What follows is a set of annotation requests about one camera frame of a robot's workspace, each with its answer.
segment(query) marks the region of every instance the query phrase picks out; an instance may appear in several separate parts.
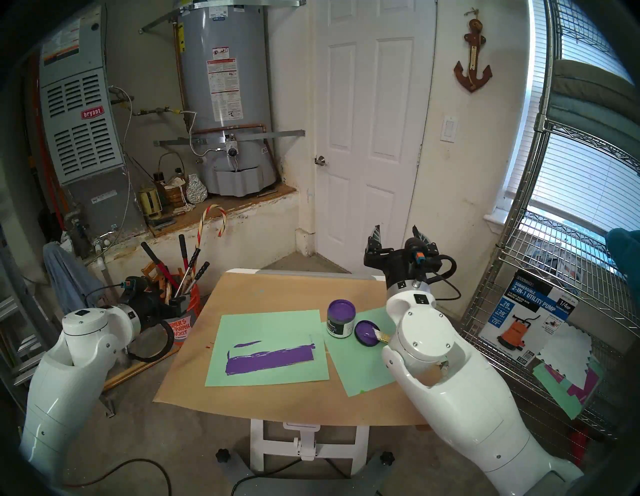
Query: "table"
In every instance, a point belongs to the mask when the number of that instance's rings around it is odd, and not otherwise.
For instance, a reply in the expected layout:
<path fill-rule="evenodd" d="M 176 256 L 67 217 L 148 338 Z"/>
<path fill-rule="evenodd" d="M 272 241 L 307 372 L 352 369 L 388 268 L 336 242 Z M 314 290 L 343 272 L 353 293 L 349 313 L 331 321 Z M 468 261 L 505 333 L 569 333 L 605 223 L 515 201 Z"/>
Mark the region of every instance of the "table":
<path fill-rule="evenodd" d="M 170 403 L 201 412 L 242 417 L 252 420 L 251 427 L 251 469 L 264 470 L 265 454 L 300 456 L 303 460 L 319 458 L 352 458 L 352 476 L 363 469 L 369 438 L 369 426 L 410 426 L 424 424 L 424 418 L 415 409 L 397 383 L 348 397 L 342 382 L 327 352 L 329 368 L 328 381 L 279 384 L 247 387 L 205 387 L 211 353 L 218 332 L 220 318 L 225 314 L 257 312 L 285 312 L 290 310 L 320 310 L 321 319 L 326 319 L 326 309 L 331 301 L 344 298 L 352 301 L 361 312 L 383 307 L 386 304 L 386 285 L 383 278 L 354 276 L 350 274 L 329 274 L 286 271 L 257 271 L 254 269 L 233 269 L 219 280 L 207 304 L 200 313 L 189 338 L 167 372 L 154 401 Z M 272 420 L 283 422 L 285 428 L 300 431 L 300 439 L 294 442 L 277 442 L 264 439 L 263 422 Z M 316 444 L 314 433 L 324 426 L 357 426 L 356 441 L 353 445 Z M 375 461 L 380 470 L 369 470 Z M 369 492 L 381 483 L 388 465 L 374 457 L 362 470 L 362 477 L 373 479 L 358 487 L 358 494 Z M 243 462 L 233 456 L 232 469 L 227 475 L 237 479 L 248 469 Z M 246 494 L 265 490 L 254 479 L 247 486 Z M 353 479 L 341 481 L 353 482 Z M 288 479 L 287 483 L 302 482 Z M 331 491 L 340 481 L 329 481 Z M 356 485 L 349 483 L 354 494 Z M 304 492 L 311 494 L 307 486 Z"/>

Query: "door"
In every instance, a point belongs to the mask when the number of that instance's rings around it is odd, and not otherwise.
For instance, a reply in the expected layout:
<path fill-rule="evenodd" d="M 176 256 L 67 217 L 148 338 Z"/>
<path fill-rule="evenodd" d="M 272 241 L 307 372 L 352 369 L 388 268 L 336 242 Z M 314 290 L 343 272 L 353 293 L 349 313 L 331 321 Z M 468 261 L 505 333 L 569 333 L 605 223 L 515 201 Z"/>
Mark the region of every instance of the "door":
<path fill-rule="evenodd" d="M 314 3 L 316 156 L 325 163 L 316 167 L 317 251 L 353 273 L 370 273 L 362 258 L 376 224 L 383 247 L 403 243 L 429 101 L 436 4 Z"/>

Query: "window blinds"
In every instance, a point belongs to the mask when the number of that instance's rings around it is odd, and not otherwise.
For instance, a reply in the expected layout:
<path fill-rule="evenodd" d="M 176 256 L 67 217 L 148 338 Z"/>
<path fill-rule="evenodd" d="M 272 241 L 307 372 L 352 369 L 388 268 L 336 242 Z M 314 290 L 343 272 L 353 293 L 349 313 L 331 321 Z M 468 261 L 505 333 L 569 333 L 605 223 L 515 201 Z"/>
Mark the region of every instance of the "window blinds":
<path fill-rule="evenodd" d="M 561 22 L 564 22 L 563 14 L 566 15 L 566 11 L 562 12 L 563 7 L 574 15 L 580 15 L 581 11 L 575 5 L 570 5 L 569 0 L 560 0 L 559 3 Z M 533 0 L 533 7 L 536 50 L 531 103 L 506 196 L 515 194 L 522 177 L 545 75 L 547 26 L 543 0 Z M 596 33 L 601 45 L 604 39 L 586 16 L 582 16 L 580 23 L 583 26 L 589 24 L 589 32 Z M 631 82 L 611 47 L 603 51 L 602 46 L 589 44 L 576 36 L 575 32 L 563 30 L 562 48 L 563 58 L 596 65 Z M 561 136 L 552 134 L 549 139 L 531 200 L 532 204 L 542 209 L 546 206 L 553 213 L 565 212 L 572 220 L 580 219 L 585 226 L 596 231 L 605 232 L 614 227 L 629 230 L 640 228 L 640 178 L 623 163 Z"/>

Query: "purple paint jar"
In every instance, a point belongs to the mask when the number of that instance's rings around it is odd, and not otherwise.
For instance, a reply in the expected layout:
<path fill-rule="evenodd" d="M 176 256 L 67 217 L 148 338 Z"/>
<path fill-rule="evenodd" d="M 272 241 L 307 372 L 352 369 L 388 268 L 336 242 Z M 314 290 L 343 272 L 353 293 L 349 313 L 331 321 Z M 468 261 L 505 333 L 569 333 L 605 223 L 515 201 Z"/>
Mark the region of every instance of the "purple paint jar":
<path fill-rule="evenodd" d="M 333 337 L 349 337 L 353 333 L 356 307 L 348 300 L 334 300 L 326 311 L 326 330 Z"/>

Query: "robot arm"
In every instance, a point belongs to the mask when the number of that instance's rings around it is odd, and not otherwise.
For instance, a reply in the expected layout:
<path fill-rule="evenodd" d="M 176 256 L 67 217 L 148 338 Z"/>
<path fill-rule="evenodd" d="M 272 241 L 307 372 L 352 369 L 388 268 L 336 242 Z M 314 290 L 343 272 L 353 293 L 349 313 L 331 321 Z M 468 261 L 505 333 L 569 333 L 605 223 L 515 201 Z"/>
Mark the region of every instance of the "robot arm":
<path fill-rule="evenodd" d="M 61 483 L 69 444 L 91 414 L 118 352 L 140 331 L 179 312 L 162 305 L 159 293 L 145 292 L 146 280 L 127 281 L 120 297 L 126 303 L 63 317 L 58 342 L 42 357 L 31 379 L 20 453 L 53 486 Z M 173 345 L 170 326 L 163 326 L 168 340 L 162 355 Z"/>
<path fill-rule="evenodd" d="M 369 238 L 365 265 L 384 271 L 387 313 L 396 324 L 382 357 L 435 433 L 473 461 L 500 494 L 524 494 L 550 471 L 565 481 L 580 477 L 573 463 L 540 447 L 502 376 L 435 308 L 426 273 L 432 271 L 436 275 L 431 280 L 441 280 L 455 265 L 438 276 L 442 256 L 429 260 L 429 253 L 439 255 L 435 244 L 415 236 L 404 250 L 381 254 L 375 237 Z M 435 384 L 416 379 L 432 367 L 442 370 Z"/>

